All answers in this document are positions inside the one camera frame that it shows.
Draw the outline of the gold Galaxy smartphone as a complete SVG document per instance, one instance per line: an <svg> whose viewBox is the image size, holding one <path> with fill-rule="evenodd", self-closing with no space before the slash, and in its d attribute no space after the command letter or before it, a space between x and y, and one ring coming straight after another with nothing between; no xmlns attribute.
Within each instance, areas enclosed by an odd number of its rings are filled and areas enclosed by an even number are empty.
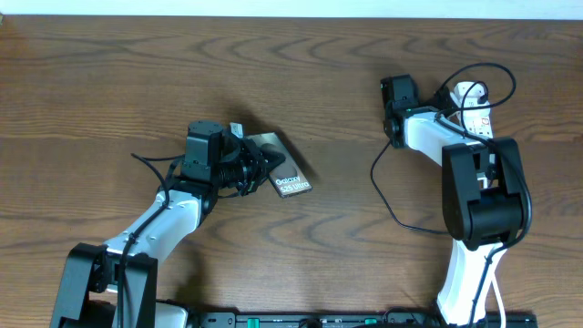
<svg viewBox="0 0 583 328"><path fill-rule="evenodd" d="M284 156L284 161L262 179L262 182L268 180L281 198L312 191L312 185L275 132L248 135L247 138L253 140L262 150L277 152Z"/></svg>

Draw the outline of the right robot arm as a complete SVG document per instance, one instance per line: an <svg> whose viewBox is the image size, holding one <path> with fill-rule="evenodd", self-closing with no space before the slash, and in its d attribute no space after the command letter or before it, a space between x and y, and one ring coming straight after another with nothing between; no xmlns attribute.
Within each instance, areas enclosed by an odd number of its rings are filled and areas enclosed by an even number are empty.
<svg viewBox="0 0 583 328"><path fill-rule="evenodd" d="M380 88L390 146L412 149L441 169L442 212L452 252L436 298L447 327L486 323L486 297L497 291L496 267L522 241L532 222L517 143L494 136L489 90L482 81L440 87L422 103L408 75Z"/></svg>

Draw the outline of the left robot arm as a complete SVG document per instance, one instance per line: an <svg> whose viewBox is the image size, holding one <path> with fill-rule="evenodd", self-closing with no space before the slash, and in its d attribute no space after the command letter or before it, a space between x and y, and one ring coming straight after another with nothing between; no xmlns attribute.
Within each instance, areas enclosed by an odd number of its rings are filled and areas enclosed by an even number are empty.
<svg viewBox="0 0 583 328"><path fill-rule="evenodd" d="M285 160L213 121L189 124L151 206L118 236L67 255L53 327L196 327L188 306L157 297L160 265L211 213L220 190L253 193Z"/></svg>

